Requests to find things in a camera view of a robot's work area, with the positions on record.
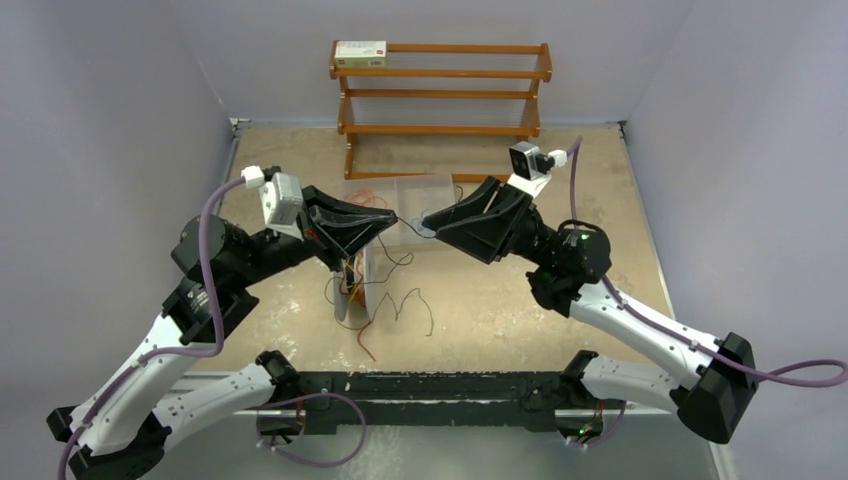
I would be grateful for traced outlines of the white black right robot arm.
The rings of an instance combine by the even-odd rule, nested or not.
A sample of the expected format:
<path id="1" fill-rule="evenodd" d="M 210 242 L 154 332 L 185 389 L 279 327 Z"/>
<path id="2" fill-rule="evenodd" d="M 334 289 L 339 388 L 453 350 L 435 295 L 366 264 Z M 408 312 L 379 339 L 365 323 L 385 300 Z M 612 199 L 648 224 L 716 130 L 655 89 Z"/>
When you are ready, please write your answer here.
<path id="1" fill-rule="evenodd" d="M 751 343 L 730 332 L 701 332 L 616 289 L 606 274 L 611 242 L 598 226 L 569 219 L 544 223 L 535 199 L 551 178 L 506 182 L 488 177 L 464 200 L 426 215 L 437 240 L 491 264 L 509 254 L 535 266 L 526 278 L 537 304 L 597 328 L 649 359 L 630 364 L 597 354 L 575 356 L 561 381 L 576 407 L 623 400 L 673 413 L 693 433 L 730 442 L 758 380 Z"/>

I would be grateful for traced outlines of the white plastic cable spool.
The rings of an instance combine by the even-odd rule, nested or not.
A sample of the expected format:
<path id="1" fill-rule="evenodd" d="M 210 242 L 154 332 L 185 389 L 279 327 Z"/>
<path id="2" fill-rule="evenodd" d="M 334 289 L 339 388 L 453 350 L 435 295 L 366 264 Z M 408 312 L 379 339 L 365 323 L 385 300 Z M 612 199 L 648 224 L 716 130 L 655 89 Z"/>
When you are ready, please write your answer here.
<path id="1" fill-rule="evenodd" d="M 342 264 L 331 283 L 334 319 L 343 326 L 359 328 L 372 321 L 377 306 L 376 258 L 372 245 Z"/>

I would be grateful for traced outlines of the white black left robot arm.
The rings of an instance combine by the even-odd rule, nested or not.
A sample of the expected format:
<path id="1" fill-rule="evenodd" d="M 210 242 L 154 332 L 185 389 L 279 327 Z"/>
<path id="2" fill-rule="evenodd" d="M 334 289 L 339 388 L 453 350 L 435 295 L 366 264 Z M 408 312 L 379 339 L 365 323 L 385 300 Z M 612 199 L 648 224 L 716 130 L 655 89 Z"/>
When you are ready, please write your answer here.
<path id="1" fill-rule="evenodd" d="M 237 411 L 309 401 L 299 372 L 278 351 L 189 393 L 171 388 L 199 360 L 222 352 L 259 303 L 253 285 L 310 259 L 337 272 L 397 220 L 392 210 L 336 199 L 287 174 L 219 187 L 185 225 L 171 253 L 182 279 L 137 348 L 88 400 L 49 414 L 63 445 L 58 477 L 137 479 L 178 443 Z"/>

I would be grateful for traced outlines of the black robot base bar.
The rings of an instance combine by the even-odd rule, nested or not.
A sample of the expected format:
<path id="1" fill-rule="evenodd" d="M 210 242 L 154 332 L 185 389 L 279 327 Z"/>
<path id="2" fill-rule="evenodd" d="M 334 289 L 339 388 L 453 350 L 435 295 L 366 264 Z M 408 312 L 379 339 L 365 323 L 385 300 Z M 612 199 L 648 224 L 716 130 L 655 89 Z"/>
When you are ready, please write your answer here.
<path id="1" fill-rule="evenodd" d="M 264 352 L 257 362 L 271 369 L 266 407 L 293 411 L 308 434 L 365 423 L 595 435 L 598 414 L 623 403 L 600 400 L 579 384 L 588 359 L 581 351 L 562 371 L 514 372 L 297 371 L 278 352 Z"/>

